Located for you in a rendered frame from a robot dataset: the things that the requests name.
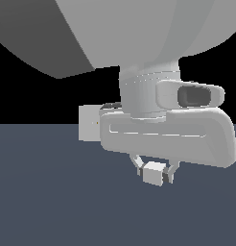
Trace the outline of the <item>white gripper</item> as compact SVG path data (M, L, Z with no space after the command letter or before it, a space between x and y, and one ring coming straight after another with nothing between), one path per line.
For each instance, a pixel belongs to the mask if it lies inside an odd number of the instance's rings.
M134 123L128 113L115 109L101 109L99 114L101 145L130 154L138 176L145 166L140 156L170 160L162 172L169 184L180 161L223 168L236 161L234 126L219 108L167 111L166 120L158 123Z

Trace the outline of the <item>white charger block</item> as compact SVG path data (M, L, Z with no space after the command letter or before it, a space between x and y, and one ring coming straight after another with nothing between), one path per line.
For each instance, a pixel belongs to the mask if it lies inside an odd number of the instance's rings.
M163 185L162 173L166 167L165 163L149 161L143 167L143 182L151 185Z

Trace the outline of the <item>white wall socket box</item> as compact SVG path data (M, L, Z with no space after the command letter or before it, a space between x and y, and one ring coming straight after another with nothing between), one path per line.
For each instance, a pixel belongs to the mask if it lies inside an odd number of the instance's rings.
M100 141L100 105L79 106L79 140Z

